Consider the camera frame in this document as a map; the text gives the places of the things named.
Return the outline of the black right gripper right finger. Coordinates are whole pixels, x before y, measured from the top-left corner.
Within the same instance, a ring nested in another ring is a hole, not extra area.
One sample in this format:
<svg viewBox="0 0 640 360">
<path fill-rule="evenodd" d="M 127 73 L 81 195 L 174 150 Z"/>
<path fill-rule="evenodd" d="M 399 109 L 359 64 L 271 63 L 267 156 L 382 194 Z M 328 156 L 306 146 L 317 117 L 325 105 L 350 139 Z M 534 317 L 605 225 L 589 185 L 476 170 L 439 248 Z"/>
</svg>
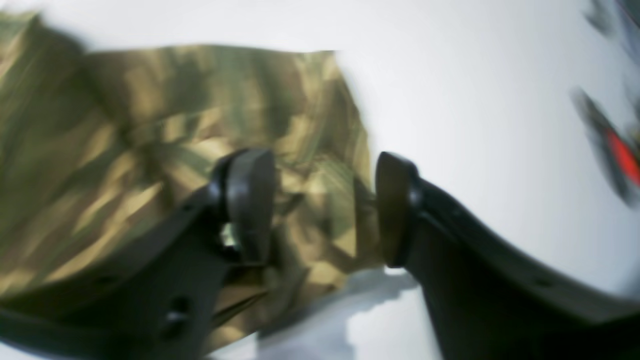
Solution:
<svg viewBox="0 0 640 360">
<path fill-rule="evenodd" d="M 444 360 L 637 360 L 639 302 L 526 255 L 414 162 L 380 153 L 382 255 L 421 286 Z"/>
</svg>

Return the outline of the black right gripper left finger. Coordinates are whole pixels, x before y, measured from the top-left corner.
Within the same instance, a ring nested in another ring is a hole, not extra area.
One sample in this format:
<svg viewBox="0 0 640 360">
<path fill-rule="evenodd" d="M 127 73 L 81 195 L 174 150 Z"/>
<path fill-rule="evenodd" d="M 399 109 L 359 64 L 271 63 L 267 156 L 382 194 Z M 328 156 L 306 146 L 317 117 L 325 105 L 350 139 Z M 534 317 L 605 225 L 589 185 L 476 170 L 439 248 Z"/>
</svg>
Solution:
<svg viewBox="0 0 640 360">
<path fill-rule="evenodd" d="M 275 158 L 222 157 L 162 223 L 91 268 L 1 301 L 1 341 L 57 360 L 198 360 L 230 268 L 269 254 Z"/>
</svg>

